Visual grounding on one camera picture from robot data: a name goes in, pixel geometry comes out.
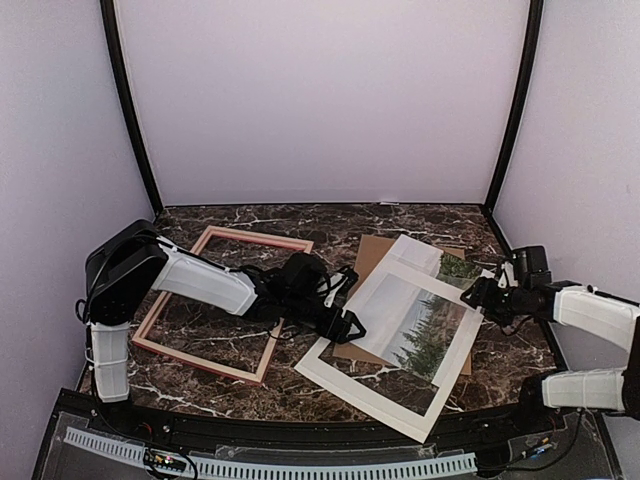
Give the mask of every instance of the black metal frame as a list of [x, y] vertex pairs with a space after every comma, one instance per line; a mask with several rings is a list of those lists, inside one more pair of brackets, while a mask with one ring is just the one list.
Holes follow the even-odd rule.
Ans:
[[155, 178], [153, 177], [153, 171], [151, 170], [147, 150], [145, 149], [144, 141], [142, 139], [140, 124], [138, 123], [138, 117], [136, 116], [136, 109], [131, 95], [129, 80], [127, 78], [127, 69], [125, 67], [124, 56], [122, 54], [120, 35], [118, 33], [118, 20], [116, 17], [115, 5], [113, 0], [100, 0], [100, 7], [102, 10], [102, 22], [104, 24], [104, 33], [107, 39], [109, 57], [111, 58], [113, 78], [116, 81], [118, 97], [120, 97], [122, 115], [124, 116], [124, 121], [127, 124], [127, 131], [129, 132], [129, 139], [131, 140], [133, 153], [135, 154], [138, 169], [140, 170], [144, 187], [147, 190], [147, 196], [151, 202], [151, 207], [153, 208], [154, 213], [159, 215], [164, 209], [164, 206], [162, 205], [160, 192], [158, 191], [158, 186], [156, 185]]
[[[140, 125], [135, 111], [133, 98], [129, 81], [127, 78], [126, 67], [124, 63], [124, 56], [122, 52], [122, 45], [120, 43], [120, 36], [118, 33], [117, 17], [115, 12], [114, 0], [100, 0], [102, 9], [102, 19], [104, 23], [105, 35], [107, 39], [107, 45], [109, 49], [109, 56], [111, 59], [111, 66], [113, 69], [113, 75], [115, 78], [116, 86], [118, 89], [118, 96], [120, 98], [120, 105], [122, 108], [123, 116], [129, 132], [131, 145], [133, 147], [136, 162], [142, 176], [149, 201], [153, 207], [153, 210], [159, 215], [164, 205], [160, 198], [160, 193], [153, 176], [153, 171], [149, 162], [149, 158], [145, 149], [144, 141], [140, 130]], [[526, 102], [529, 83], [531, 80], [531, 74], [533, 71], [533, 64], [535, 59], [536, 47], [538, 43], [538, 37], [540, 32], [540, 25], [542, 20], [544, 0], [530, 0], [529, 4], [529, 16], [527, 21], [524, 45], [522, 50], [522, 57], [520, 67], [518, 71], [518, 77], [516, 81], [516, 87], [514, 91], [511, 110], [509, 112], [509, 118], [505, 129], [500, 153], [496, 162], [496, 167], [493, 173], [491, 184], [487, 192], [486, 199], [483, 205], [479, 205], [481, 212], [483, 213], [489, 228], [495, 235], [500, 247], [505, 255], [511, 253], [511, 247], [507, 242], [502, 230], [496, 223], [493, 217], [493, 211], [500, 195], [500, 190], [504, 183], [506, 172], [511, 159], [518, 129], [522, 119], [522, 113], [524, 111], [524, 105]], [[558, 370], [566, 370], [567, 364], [560, 351], [557, 340], [551, 331], [548, 323], [541, 322], [540, 327], [546, 337], [549, 348], [554, 356], [556, 366]], [[86, 415], [93, 408], [93, 401], [90, 397], [75, 392], [69, 392], [63, 390], [56, 404], [56, 408], [52, 414], [47, 432], [43, 440], [43, 449], [40, 451], [36, 469], [34, 471], [34, 477], [39, 468], [42, 467], [45, 455], [43, 450], [48, 445], [50, 436], [53, 433], [53, 425], [59, 411], [71, 411], [77, 414]], [[461, 442], [467, 448], [473, 446], [477, 448], [492, 448], [485, 441], [480, 441], [480, 437], [470, 434], [470, 425], [476, 425], [478, 417], [486, 418], [487, 420], [500, 419], [504, 417], [505, 412], [510, 412], [515, 408], [515, 405], [508, 405], [505, 407], [499, 407], [494, 409], [488, 409], [480, 412], [472, 412], [469, 414], [456, 414], [447, 416], [445, 419], [440, 420], [434, 428], [432, 435], [429, 437], [430, 441], [435, 441], [440, 449], [445, 449], [447, 446], [460, 448]], [[329, 430], [318, 428], [318, 425], [312, 426], [294, 426], [287, 424], [286, 428], [282, 425], [269, 424], [268, 422], [246, 422], [246, 421], [223, 421], [223, 420], [211, 420], [204, 417], [189, 416], [189, 415], [176, 415], [168, 412], [162, 412], [154, 409], [143, 409], [140, 407], [141, 412], [144, 411], [145, 415], [161, 418], [163, 425], [168, 421], [169, 417], [172, 424], [177, 427], [175, 433], [171, 437], [176, 437], [176, 445], [187, 446], [190, 442], [192, 448], [195, 449], [209, 449], [215, 448], [215, 442], [224, 440], [225, 444], [250, 444], [250, 438], [254, 438], [256, 434], [262, 432], [262, 436], [267, 435], [269, 443], [275, 441], [283, 442], [282, 445], [289, 444], [291, 439], [295, 440], [296, 448], [301, 448], [300, 441], [313, 438], [313, 448], [319, 448], [324, 443], [337, 445], [344, 442], [347, 438], [349, 446], [360, 445], [362, 447], [369, 445], [375, 445], [379, 447], [382, 445], [388, 446], [402, 446], [410, 445], [412, 442], [406, 437], [398, 434], [397, 432], [389, 429], [388, 427], [381, 425], [377, 422], [367, 422], [366, 424], [350, 424], [345, 426], [344, 424], [335, 425]], [[602, 418], [602, 415], [595, 414], [595, 421], [603, 438], [605, 449], [609, 457], [611, 467], [613, 469], [616, 478], [621, 477], [621, 468], [613, 448], [611, 439], [609, 437], [606, 425]], [[100, 428], [99, 419], [93, 419], [93, 426]], [[299, 430], [297, 435], [293, 435], [295, 431]], [[504, 442], [508, 435], [515, 434], [515, 432], [508, 432], [502, 429], [500, 430], [500, 438], [495, 438], [488, 442], [493, 447], [498, 443]], [[224, 432], [224, 439], [211, 436], [210, 434], [204, 434], [204, 432]]]
[[540, 24], [542, 23], [542, 7], [544, 0], [531, 0], [529, 4], [529, 19], [527, 20], [527, 30], [524, 37], [524, 46], [522, 48], [522, 58], [520, 60], [520, 69], [518, 70], [518, 79], [516, 80], [516, 88], [513, 94], [513, 102], [511, 103], [511, 111], [507, 120], [507, 128], [502, 139], [500, 154], [496, 168], [493, 172], [491, 185], [487, 198], [484, 201], [484, 207], [493, 213], [493, 209], [498, 201], [502, 184], [504, 183], [513, 147], [516, 143], [520, 121], [522, 120], [522, 112], [527, 100], [527, 92], [529, 90], [529, 82], [531, 80], [531, 72], [533, 71], [533, 62], [536, 56], [536, 47], [538, 45], [538, 36], [540, 34]]

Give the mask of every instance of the picture frame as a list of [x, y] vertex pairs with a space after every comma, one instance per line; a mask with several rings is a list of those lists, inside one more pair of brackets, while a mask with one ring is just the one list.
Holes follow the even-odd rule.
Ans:
[[[310, 240], [281, 237], [265, 233], [247, 232], [225, 227], [208, 226], [191, 248], [191, 253], [199, 255], [213, 237], [257, 243], [270, 247], [287, 248], [294, 251], [301, 251], [306, 253], [311, 252], [311, 249], [313, 248], [313, 242]], [[181, 363], [185, 363], [187, 365], [191, 365], [193, 367], [206, 370], [211, 373], [216, 373], [226, 377], [242, 380], [244, 382], [255, 385], [262, 384], [267, 372], [267, 367], [269, 366], [269, 363], [271, 361], [271, 356], [273, 355], [273, 351], [278, 341], [278, 337], [280, 336], [280, 333], [282, 331], [284, 320], [280, 320], [278, 325], [276, 325], [271, 330], [269, 339], [255, 372], [249, 372], [241, 370], [239, 368], [213, 362], [211, 360], [206, 360], [204, 358], [181, 352], [179, 350], [149, 340], [147, 336], [158, 320], [160, 313], [166, 307], [167, 302], [171, 298], [171, 295], [172, 294], [169, 292], [162, 292], [158, 296], [157, 300], [154, 302], [151, 309], [133, 335], [131, 341], [134, 345], [140, 348], [144, 348], [145, 350], [148, 350], [150, 352], [164, 355]]]
[[403, 256], [403, 249], [408, 245], [408, 241], [420, 243], [408, 237], [404, 238], [408, 240], [399, 240], [400, 243], [397, 243], [398, 246], [395, 250], [393, 248], [389, 250], [369, 278], [347, 302], [345, 309], [358, 314], [363, 305], [379, 294], [378, 288], [388, 276], [397, 277], [416, 288], [431, 292], [464, 308], [464, 315], [438, 369], [439, 375], [437, 378], [434, 377], [431, 382], [437, 387], [437, 392], [426, 413], [420, 415], [399, 405], [323, 361], [320, 355], [330, 345], [329, 340], [324, 338], [319, 339], [311, 347], [295, 366], [295, 370], [371, 417], [423, 443], [458, 379], [482, 324], [483, 316], [479, 311], [471, 309], [460, 300], [462, 291], [459, 288], [442, 282], [427, 273], [433, 267], [431, 259], [420, 264], [418, 261], [420, 254], [417, 251], [409, 252], [408, 255]]

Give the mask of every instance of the white picture frame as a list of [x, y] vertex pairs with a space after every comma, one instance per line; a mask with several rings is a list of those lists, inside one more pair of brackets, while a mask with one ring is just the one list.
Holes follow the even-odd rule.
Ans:
[[[426, 440], [440, 415], [471, 351], [483, 319], [481, 313], [460, 300], [462, 290], [427, 273], [431, 272], [434, 266], [432, 250], [441, 252], [409, 237], [400, 237], [345, 305], [345, 309], [357, 315], [372, 296], [379, 294], [377, 290], [384, 279], [393, 275], [416, 288], [427, 290], [465, 308], [454, 338], [431, 382], [437, 387], [437, 392], [424, 415], [399, 405], [324, 362], [320, 355], [330, 344], [325, 338], [319, 339], [295, 366], [296, 371], [322, 388], [420, 443]], [[360, 320], [366, 327], [366, 319]]]

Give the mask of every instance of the tree photo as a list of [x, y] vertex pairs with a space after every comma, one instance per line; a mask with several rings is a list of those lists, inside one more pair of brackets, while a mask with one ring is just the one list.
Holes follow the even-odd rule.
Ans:
[[440, 270], [436, 278], [441, 282], [466, 290], [482, 273], [482, 268], [454, 255], [444, 253], [440, 257]]
[[408, 346], [394, 355], [399, 366], [432, 381], [465, 314], [464, 307], [438, 295], [419, 300], [422, 308], [414, 328], [403, 333]]

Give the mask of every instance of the pine tree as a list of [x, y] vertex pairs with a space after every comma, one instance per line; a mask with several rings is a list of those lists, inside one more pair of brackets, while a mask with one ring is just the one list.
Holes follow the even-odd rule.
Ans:
[[447, 300], [433, 295], [421, 303], [425, 315], [415, 328], [403, 333], [412, 348], [401, 347], [402, 353], [395, 356], [402, 368], [431, 381], [447, 351], [446, 315], [442, 315]]

